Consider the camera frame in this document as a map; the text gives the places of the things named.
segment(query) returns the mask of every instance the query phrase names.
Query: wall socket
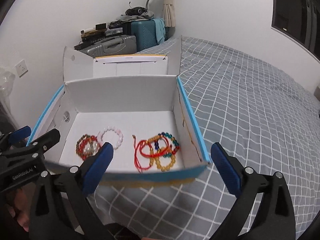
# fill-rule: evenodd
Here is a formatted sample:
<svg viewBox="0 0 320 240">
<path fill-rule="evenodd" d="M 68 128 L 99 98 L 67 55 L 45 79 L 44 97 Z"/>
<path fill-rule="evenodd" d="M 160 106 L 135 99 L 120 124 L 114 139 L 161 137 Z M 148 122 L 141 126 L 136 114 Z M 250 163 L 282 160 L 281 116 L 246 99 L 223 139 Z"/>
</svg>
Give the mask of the wall socket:
<svg viewBox="0 0 320 240">
<path fill-rule="evenodd" d="M 19 77 L 22 77 L 25 73 L 28 72 L 28 68 L 26 62 L 22 60 L 20 63 L 16 65 L 17 74 Z"/>
</svg>

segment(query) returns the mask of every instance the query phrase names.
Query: human hand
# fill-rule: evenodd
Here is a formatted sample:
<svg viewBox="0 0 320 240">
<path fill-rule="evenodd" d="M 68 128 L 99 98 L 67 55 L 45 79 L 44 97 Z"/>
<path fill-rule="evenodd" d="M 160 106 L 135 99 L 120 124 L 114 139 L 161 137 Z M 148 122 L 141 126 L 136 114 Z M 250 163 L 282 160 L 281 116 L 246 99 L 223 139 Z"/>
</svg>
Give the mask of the human hand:
<svg viewBox="0 0 320 240">
<path fill-rule="evenodd" d="M 13 203 L 6 205 L 10 215 L 16 217 L 17 222 L 25 231 L 29 231 L 28 199 L 23 189 L 19 188 L 15 192 Z"/>
</svg>

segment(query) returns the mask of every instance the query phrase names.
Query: window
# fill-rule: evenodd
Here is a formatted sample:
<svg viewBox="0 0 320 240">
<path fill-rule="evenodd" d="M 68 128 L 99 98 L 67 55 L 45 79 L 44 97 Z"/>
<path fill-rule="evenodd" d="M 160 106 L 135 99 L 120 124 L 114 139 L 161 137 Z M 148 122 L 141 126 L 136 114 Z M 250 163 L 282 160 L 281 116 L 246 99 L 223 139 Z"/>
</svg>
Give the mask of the window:
<svg viewBox="0 0 320 240">
<path fill-rule="evenodd" d="M 319 11 L 316 0 L 274 0 L 272 26 L 320 60 Z"/>
</svg>

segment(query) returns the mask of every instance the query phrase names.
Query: finger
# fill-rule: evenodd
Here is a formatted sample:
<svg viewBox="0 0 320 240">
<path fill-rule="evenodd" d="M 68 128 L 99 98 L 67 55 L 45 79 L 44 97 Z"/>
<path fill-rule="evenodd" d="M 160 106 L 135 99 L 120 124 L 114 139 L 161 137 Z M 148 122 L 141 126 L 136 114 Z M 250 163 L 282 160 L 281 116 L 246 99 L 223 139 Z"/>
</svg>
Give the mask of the finger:
<svg viewBox="0 0 320 240">
<path fill-rule="evenodd" d="M 22 211 L 28 206 L 28 198 L 21 188 L 17 189 L 17 193 L 14 198 L 14 205 L 18 210 Z"/>
<path fill-rule="evenodd" d="M 24 211 L 20 212 L 17 217 L 17 222 L 20 226 L 22 226 L 25 230 L 29 230 L 29 216 Z"/>
<path fill-rule="evenodd" d="M 16 213 L 15 213 L 13 207 L 9 206 L 8 204 L 6 204 L 6 207 L 7 207 L 8 211 L 9 211 L 10 215 L 14 218 Z"/>
</svg>

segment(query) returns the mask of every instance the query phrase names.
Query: suitcase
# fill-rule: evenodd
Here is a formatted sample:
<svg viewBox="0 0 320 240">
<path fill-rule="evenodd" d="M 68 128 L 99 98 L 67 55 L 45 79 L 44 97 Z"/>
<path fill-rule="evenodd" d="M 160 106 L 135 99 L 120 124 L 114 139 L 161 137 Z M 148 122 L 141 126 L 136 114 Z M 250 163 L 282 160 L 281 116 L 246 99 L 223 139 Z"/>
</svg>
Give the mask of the suitcase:
<svg viewBox="0 0 320 240">
<path fill-rule="evenodd" d="M 136 37 L 134 35 L 121 35 L 106 38 L 80 51 L 93 58 L 134 54 L 137 52 Z"/>
<path fill-rule="evenodd" d="M 137 38 L 137 51 L 158 45 L 156 38 L 156 24 L 151 20 L 136 20 L 125 24 L 124 33 Z"/>
</svg>

